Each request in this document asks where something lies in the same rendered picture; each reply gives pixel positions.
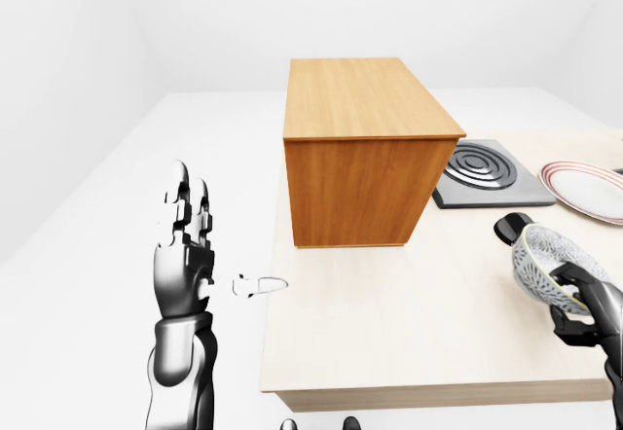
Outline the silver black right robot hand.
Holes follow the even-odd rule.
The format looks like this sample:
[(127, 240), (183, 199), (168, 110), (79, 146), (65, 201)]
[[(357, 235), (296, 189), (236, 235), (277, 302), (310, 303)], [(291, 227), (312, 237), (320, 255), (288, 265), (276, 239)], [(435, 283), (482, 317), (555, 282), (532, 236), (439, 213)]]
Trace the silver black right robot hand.
[(573, 263), (563, 264), (552, 274), (558, 283), (572, 284), (579, 289), (580, 300), (594, 319), (593, 325), (572, 321), (560, 308), (552, 305), (550, 313), (555, 325), (554, 333), (571, 346), (592, 347), (599, 344), (614, 361), (614, 356), (623, 351), (623, 292)]

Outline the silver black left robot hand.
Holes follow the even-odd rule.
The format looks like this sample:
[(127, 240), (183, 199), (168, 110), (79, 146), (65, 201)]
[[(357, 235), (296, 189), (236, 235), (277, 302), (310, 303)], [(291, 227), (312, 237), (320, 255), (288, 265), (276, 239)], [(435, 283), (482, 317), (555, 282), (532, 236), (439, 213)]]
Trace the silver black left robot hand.
[(247, 300), (289, 287), (280, 277), (216, 274), (212, 228), (205, 182), (192, 179), (183, 161), (173, 161), (165, 179), (154, 253), (154, 290), (162, 318), (203, 312), (212, 298)]

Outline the grey patterned bowl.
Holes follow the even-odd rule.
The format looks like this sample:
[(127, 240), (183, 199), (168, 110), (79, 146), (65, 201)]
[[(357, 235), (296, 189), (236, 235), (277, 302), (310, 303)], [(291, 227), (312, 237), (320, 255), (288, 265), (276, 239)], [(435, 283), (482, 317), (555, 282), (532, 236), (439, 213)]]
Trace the grey patterned bowl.
[(570, 239), (539, 224), (526, 225), (512, 244), (513, 277), (532, 298), (562, 311), (591, 315), (579, 300), (574, 285), (561, 285), (551, 274), (565, 263), (573, 263), (601, 281), (614, 283), (611, 276), (586, 251)]

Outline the wooden cabinet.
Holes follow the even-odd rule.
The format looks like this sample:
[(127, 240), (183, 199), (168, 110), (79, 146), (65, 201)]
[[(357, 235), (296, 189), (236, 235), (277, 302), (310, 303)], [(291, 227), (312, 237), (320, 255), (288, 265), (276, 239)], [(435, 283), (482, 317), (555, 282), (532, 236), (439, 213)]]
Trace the wooden cabinet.
[(397, 57), (291, 60), (283, 144), (295, 246), (406, 244), (465, 135)]

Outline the round black knob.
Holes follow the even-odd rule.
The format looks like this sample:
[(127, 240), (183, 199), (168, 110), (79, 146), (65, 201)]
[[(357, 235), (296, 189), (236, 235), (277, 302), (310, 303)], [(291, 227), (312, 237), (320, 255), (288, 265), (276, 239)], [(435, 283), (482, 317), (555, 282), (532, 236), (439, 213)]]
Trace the round black knob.
[(533, 223), (534, 220), (526, 213), (511, 212), (495, 222), (494, 232), (500, 241), (512, 246), (520, 238), (524, 228)]

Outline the white plate with red rings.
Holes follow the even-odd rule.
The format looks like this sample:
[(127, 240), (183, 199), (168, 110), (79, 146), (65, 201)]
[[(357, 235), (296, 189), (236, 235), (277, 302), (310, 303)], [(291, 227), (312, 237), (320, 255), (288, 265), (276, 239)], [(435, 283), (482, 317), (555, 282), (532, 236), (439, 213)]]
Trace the white plate with red rings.
[(538, 177), (571, 209), (593, 219), (623, 226), (623, 175), (582, 161), (551, 161)]

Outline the flat dark stove plate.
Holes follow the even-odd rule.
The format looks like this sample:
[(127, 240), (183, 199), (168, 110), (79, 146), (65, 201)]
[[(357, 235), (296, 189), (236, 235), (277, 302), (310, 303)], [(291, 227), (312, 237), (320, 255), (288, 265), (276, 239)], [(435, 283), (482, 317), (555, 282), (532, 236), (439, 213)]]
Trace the flat dark stove plate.
[(549, 206), (555, 197), (494, 139), (461, 139), (432, 197), (441, 209)]

